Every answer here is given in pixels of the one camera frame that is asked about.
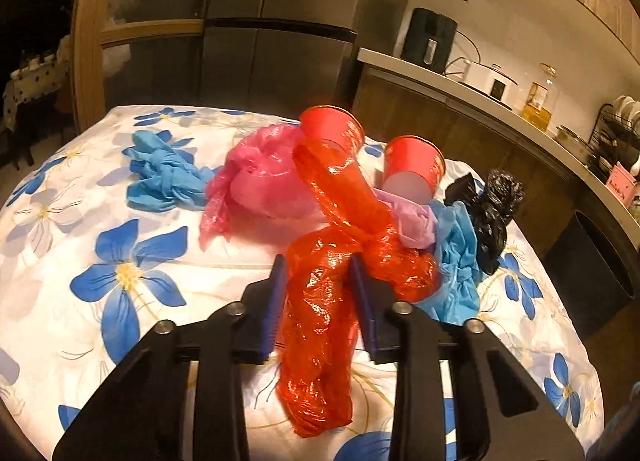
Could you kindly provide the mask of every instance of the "refrigerator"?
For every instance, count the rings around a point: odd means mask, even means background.
[[[391,54],[408,0],[209,0],[203,105],[297,117],[349,108],[359,48]]]

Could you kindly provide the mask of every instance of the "dining table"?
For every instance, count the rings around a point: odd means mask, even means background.
[[[2,92],[2,120],[15,131],[18,108],[59,91],[69,75],[69,35],[60,40],[56,53],[38,55],[13,71]]]
[[[239,300],[248,284],[267,278],[276,254],[306,233],[304,220],[249,214],[229,240],[220,235],[203,250],[202,212],[181,206],[146,212],[127,203],[127,186],[138,175],[122,151],[132,146],[133,133],[153,131],[190,154],[197,167],[216,171],[258,128],[298,123],[223,108],[119,106],[12,191],[0,210],[0,397],[46,459],[128,348],[158,321],[201,321]],[[385,143],[366,138],[356,156],[371,186],[379,181],[384,151]],[[484,179],[471,167],[446,160],[435,198],[443,200],[446,187],[469,173],[481,190]],[[500,267],[478,285],[477,318],[526,368],[587,450],[604,428],[598,374],[526,236],[515,221],[507,230]],[[151,246],[162,259],[133,268],[140,250]],[[395,364],[375,365],[359,342],[350,367],[352,422],[307,439],[294,433],[274,391],[279,365],[276,351],[242,377],[252,459],[386,459]],[[447,459],[453,460],[446,361],[441,371]]]

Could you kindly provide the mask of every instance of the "air fryer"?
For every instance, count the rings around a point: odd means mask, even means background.
[[[424,8],[416,8],[402,48],[402,59],[444,73],[458,24],[453,19]]]

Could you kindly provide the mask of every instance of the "black plastic bag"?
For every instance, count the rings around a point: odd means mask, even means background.
[[[522,183],[503,170],[492,170],[480,196],[471,174],[455,180],[446,191],[444,203],[462,201],[478,237],[478,266],[491,275],[498,269],[498,257],[507,242],[507,225],[524,198]]]

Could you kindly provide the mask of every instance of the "power cord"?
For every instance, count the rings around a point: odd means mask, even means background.
[[[466,40],[468,40],[471,43],[471,45],[476,49],[476,53],[478,53],[478,64],[482,64],[482,57],[480,56],[480,50],[478,50],[478,47],[476,46],[476,44],[462,32],[456,30],[456,33],[462,35],[464,38],[466,38]]]
[[[447,69],[449,69],[450,66],[452,66],[453,64],[455,64],[459,60],[466,60],[466,57],[465,56],[459,56],[458,58],[455,58],[451,62],[449,62],[447,64],[447,66],[445,67],[445,69],[444,69],[444,76],[457,75],[457,74],[462,74],[463,73],[463,71],[455,71],[455,72],[447,73]]]

